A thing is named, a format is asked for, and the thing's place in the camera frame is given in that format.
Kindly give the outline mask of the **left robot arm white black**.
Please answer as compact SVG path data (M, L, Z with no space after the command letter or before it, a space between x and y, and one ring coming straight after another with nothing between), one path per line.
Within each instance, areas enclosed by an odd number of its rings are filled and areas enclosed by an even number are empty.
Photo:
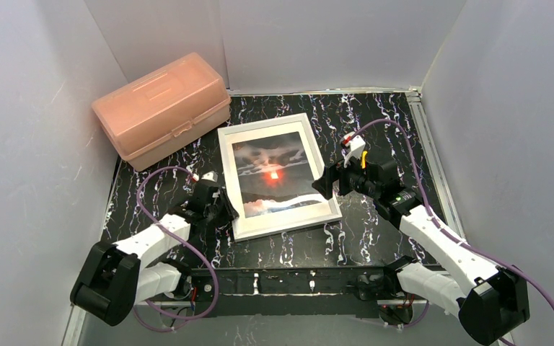
M127 239L92 246L70 293L70 301L110 326L121 323L146 299L175 292L182 265L159 258L182 240L238 216L216 174L203 175L193 192L160 220Z

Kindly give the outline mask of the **aluminium right side rail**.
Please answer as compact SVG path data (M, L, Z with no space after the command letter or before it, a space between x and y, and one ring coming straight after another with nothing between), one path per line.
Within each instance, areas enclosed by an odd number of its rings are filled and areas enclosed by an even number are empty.
M463 239L466 238L459 213L445 177L443 166L436 149L431 129L428 124L426 112L423 108L422 94L417 89L405 91L405 97L412 113L413 121L421 140L428 167L433 177L436 194L439 197L441 208L444 212L446 224Z

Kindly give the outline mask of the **aluminium front rail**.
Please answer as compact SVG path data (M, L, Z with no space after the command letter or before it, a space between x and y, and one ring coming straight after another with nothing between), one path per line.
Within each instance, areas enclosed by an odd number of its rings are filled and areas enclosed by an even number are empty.
M219 316L350 315L413 327L430 306L456 316L418 288L404 288L385 267L184 269L161 263L133 270L83 274L71 302L115 326L135 308L164 311L170 319Z

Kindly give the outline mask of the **sunset photo in frame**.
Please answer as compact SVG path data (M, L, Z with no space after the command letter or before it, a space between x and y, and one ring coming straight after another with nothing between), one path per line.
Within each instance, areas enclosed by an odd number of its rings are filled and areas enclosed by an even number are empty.
M247 218L325 202L300 133L232 144L244 215Z

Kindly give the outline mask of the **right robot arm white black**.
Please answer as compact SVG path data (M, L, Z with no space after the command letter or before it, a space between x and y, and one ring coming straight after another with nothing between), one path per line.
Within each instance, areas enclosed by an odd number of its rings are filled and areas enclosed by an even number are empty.
M478 344L491 345L530 317L525 280L465 248L465 241L440 221L423 198L399 179L394 161L362 164L340 160L312 183L325 199L352 191L371 198L378 214L414 239L448 272L440 275L414 259L388 267L395 290L426 298L457 317Z

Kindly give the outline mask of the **translucent orange plastic box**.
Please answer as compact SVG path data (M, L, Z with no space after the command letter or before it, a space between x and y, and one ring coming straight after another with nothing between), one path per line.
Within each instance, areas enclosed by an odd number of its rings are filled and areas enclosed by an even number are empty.
M137 172L229 119L221 75L190 53L92 103L120 158Z

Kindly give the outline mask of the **white picture frame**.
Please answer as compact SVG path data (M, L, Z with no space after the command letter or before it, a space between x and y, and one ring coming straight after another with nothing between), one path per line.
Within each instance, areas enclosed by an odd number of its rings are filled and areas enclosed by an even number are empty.
M306 151L312 167L314 179L319 179L324 169L324 161L317 145L315 134L310 125L309 118L304 113L232 125L218 130L227 195L232 205L239 213L239 217L232 223L233 237L236 241L309 228L311 226L331 223L341 219L342 213L338 203L334 199L325 200L323 203L251 218L247 218L244 215L232 144L291 132L300 133L304 150Z

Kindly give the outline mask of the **aluminium rail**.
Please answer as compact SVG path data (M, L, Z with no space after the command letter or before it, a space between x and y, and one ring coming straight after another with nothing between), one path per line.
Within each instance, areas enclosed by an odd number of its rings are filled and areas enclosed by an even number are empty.
M405 97L412 113L413 121L421 140L428 167L433 177L436 194L439 197L441 208L444 212L446 224L463 239L466 238L459 213L445 177L443 166L436 149L431 129L428 124L426 112L423 108L422 94L417 89L405 91Z
M219 316L350 315L413 327L430 306L456 316L418 288L404 288L385 267L184 269L161 263L133 270L83 274L71 302L115 326L135 308L164 311L170 319Z

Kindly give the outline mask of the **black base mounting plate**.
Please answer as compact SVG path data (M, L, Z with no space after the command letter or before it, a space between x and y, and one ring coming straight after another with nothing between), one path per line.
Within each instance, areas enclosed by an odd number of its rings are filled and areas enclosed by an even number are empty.
M192 314L209 308L210 317L351 315L409 321L423 307L418 293L404 293L382 266L194 269L172 294L151 299L163 309L188 307Z

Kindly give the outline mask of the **yellow handled screwdriver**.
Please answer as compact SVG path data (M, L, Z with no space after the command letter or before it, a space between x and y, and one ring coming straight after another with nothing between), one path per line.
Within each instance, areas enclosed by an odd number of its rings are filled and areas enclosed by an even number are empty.
M362 151L361 157L360 157L360 166L362 169L366 168L366 155L368 154L368 151Z

